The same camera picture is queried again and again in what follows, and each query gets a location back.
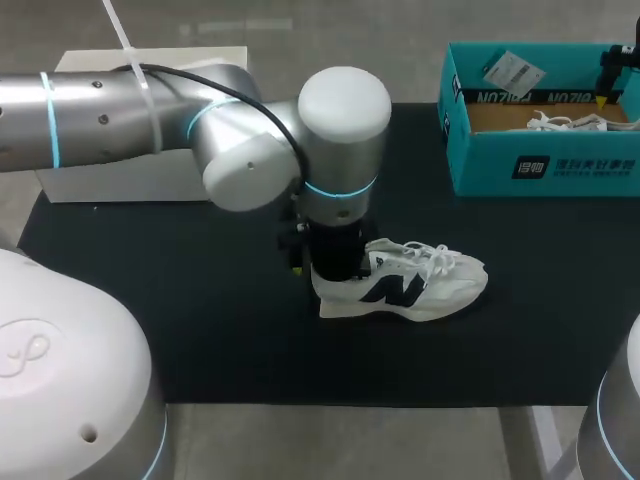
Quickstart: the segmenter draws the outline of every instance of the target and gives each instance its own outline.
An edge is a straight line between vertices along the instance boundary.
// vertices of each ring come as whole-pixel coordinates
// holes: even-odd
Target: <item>black logo on box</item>
[[[449,143],[449,131],[451,130],[451,121],[449,120],[449,114],[444,112],[444,118],[442,119],[442,141],[445,145]]]
[[[458,103],[458,97],[460,96],[460,92],[462,91],[462,86],[460,85],[460,80],[458,80],[458,75],[453,76],[451,87],[453,88],[453,96],[456,99],[456,103]]]
[[[513,169],[512,179],[539,180],[544,177],[549,166],[550,157],[537,155],[522,155],[518,157],[516,168]]]

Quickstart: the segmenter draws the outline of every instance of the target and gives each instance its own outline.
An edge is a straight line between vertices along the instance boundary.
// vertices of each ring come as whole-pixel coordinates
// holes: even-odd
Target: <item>black n logo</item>
[[[418,297],[424,292],[427,284],[420,275],[416,275],[405,291],[403,281],[404,277],[401,275],[387,275],[380,279],[360,301],[373,303],[384,298],[385,303],[389,305],[409,308],[416,303],[416,300],[418,300]]]

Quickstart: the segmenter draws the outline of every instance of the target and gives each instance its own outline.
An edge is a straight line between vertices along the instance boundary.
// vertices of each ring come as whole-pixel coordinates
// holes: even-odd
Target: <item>black table surface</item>
[[[640,200],[455,197],[434,105],[394,105],[371,213],[382,236],[484,261],[470,309],[319,319],[276,250],[281,207],[43,194],[20,247],[129,308],[170,402],[586,404],[640,312]]]

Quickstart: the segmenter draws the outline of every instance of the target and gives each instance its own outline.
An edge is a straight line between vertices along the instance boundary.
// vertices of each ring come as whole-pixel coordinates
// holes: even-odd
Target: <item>white sneaker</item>
[[[482,262],[444,245],[399,245],[382,238],[369,242],[366,252],[371,274],[364,278],[330,282],[312,269],[320,317],[386,311],[414,322],[434,320],[473,303],[489,279]]]

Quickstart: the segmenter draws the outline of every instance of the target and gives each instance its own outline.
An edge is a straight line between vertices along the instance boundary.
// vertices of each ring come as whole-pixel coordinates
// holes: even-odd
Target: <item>concrete floor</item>
[[[113,1],[137,47],[247,45],[266,100],[349,64],[379,76],[394,101],[434,101],[450,41],[629,43],[640,14],[637,0]],[[2,72],[53,69],[66,50],[119,47],[99,0],[0,2],[0,41]],[[28,173],[0,178],[9,243],[38,190]],[[563,446],[583,411],[554,409]],[[526,466],[533,453],[500,424],[512,417],[493,408],[179,405],[171,413],[177,480],[535,478]]]

